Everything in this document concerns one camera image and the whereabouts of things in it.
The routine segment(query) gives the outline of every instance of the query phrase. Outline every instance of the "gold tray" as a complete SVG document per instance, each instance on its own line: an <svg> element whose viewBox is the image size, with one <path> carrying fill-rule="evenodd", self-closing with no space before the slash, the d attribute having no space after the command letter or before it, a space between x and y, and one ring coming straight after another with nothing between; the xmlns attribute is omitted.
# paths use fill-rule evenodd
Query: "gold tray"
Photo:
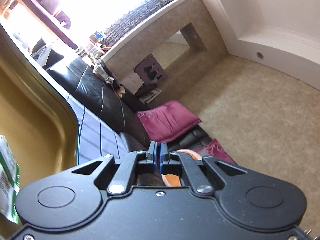
<svg viewBox="0 0 320 240"><path fill-rule="evenodd" d="M77 164L79 124L63 98L68 93L19 49L11 33L1 19L0 134L20 167L22 188ZM19 227L0 214L0 236L8 238Z"/></svg>

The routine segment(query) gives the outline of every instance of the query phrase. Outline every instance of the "brick wall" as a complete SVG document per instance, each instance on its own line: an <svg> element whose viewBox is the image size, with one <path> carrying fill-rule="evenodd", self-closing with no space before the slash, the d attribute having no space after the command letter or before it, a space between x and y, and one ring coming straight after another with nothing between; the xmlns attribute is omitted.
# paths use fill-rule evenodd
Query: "brick wall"
<svg viewBox="0 0 320 240"><path fill-rule="evenodd" d="M106 38L101 43L106 46L113 46L139 23L172 1L145 0L142 5L122 16L111 27L105 28L104 33Z"/></svg>

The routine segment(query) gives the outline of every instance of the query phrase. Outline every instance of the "purple chair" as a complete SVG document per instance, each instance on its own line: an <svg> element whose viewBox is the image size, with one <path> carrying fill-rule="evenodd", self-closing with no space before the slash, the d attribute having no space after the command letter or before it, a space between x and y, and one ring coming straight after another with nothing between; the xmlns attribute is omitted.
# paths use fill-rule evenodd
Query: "purple chair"
<svg viewBox="0 0 320 240"><path fill-rule="evenodd" d="M21 0L47 27L53 31L64 43L72 49L77 49L78 45L68 36L68 30L71 26L70 18L63 12L51 15L40 3L42 0ZM18 1L14 1L10 5L10 9L14 9Z"/></svg>

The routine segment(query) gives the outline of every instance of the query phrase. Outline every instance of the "plastic packet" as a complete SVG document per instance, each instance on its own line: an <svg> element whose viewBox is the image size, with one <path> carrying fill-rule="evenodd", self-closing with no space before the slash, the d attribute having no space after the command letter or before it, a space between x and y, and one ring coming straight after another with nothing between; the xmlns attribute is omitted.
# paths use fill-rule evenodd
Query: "plastic packet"
<svg viewBox="0 0 320 240"><path fill-rule="evenodd" d="M19 166L15 162L6 138L0 135L0 213L19 223L14 202L19 192Z"/></svg>

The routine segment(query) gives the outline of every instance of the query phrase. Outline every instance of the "black leather sofa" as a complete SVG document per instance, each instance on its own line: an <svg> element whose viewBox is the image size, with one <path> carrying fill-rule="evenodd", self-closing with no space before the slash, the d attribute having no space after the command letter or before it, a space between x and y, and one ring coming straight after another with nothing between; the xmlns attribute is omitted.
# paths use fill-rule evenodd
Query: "black leather sofa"
<svg viewBox="0 0 320 240"><path fill-rule="evenodd" d="M111 87L97 78L92 68L76 54L66 56L46 71L76 100L92 111L97 120L101 119L120 135L128 152L149 147L148 134L135 114L148 107L130 91L126 90L123 98L119 99ZM210 141L208 134L200 126L196 126L168 143L168 149L196 149Z"/></svg>

